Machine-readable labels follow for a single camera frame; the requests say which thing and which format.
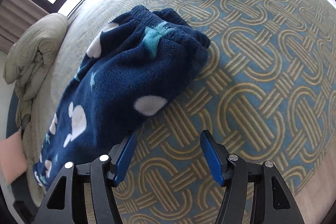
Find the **folded comforter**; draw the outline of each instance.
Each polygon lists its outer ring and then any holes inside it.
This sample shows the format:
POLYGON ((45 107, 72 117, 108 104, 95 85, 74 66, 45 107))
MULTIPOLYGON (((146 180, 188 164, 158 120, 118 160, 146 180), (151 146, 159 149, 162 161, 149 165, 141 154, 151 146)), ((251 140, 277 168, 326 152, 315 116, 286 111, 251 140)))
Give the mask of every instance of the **folded comforter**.
POLYGON ((92 41, 65 89, 33 171, 48 189, 67 161, 107 154, 182 93, 205 65, 210 40, 174 10, 136 6, 92 41))
POLYGON ((68 28, 68 18, 62 14, 47 15, 29 27, 11 47, 4 67, 7 84, 15 83, 19 98, 16 124, 31 113, 32 99, 41 88, 53 65, 68 28))

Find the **bed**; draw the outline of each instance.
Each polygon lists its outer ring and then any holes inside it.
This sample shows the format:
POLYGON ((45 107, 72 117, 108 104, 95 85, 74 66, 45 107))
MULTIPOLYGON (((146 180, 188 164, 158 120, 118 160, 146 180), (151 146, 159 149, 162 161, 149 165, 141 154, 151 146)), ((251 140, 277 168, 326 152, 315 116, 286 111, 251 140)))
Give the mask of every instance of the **bed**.
MULTIPOLYGON (((34 203, 44 193, 32 165, 63 90, 100 30, 140 4, 173 8, 212 43, 198 78, 137 132, 126 179, 114 191, 124 223, 214 223, 224 189, 201 153, 203 129, 247 161, 272 160, 294 195, 304 189, 336 126, 336 10, 326 0, 85 0, 69 17, 23 136, 34 203)), ((249 185, 244 224, 252 193, 249 185)), ((94 223, 90 194, 86 205, 94 223)))

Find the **blue gripper pad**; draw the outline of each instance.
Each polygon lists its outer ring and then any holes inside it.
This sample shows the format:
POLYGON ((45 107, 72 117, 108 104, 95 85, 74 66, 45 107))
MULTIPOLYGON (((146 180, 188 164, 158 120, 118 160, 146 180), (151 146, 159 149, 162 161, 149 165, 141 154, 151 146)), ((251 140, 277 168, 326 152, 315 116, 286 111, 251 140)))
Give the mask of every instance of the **blue gripper pad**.
POLYGON ((222 186, 225 181, 222 173, 222 164, 204 132, 201 133, 200 142, 205 160, 207 161, 211 171, 212 178, 214 181, 218 182, 220 186, 222 186))
POLYGON ((137 147, 137 134, 133 133, 128 142, 126 143, 124 150, 121 152, 116 164, 116 172, 113 181, 116 186, 122 182, 131 163, 135 148, 137 147))

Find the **black gripper frame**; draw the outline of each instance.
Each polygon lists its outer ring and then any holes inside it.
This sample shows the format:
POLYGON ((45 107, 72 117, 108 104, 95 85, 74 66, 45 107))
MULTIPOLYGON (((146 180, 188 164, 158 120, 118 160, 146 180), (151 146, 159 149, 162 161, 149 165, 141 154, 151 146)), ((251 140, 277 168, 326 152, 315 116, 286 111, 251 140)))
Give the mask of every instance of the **black gripper frame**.
POLYGON ((51 184, 33 224, 87 224, 84 183, 91 184, 96 223, 122 224, 111 187, 124 180, 136 145, 136 134, 130 133, 108 155, 93 162, 77 166, 67 162, 51 184))
POLYGON ((201 133, 201 148, 214 180, 226 187, 215 224, 241 224, 249 182, 254 183, 250 224, 304 224, 292 193, 271 161, 245 162, 216 143, 208 130, 201 133))

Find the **gray blanket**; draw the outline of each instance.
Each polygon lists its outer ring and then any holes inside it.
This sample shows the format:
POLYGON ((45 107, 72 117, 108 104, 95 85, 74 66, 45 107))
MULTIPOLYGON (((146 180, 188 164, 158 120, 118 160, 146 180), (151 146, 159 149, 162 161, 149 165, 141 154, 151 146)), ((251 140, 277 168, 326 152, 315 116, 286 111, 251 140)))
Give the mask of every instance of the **gray blanket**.
POLYGON ((29 27, 11 47, 3 78, 7 84, 16 81, 18 127, 22 125, 22 119, 31 114, 32 100, 54 63, 67 29, 67 17, 58 13, 50 14, 29 27))

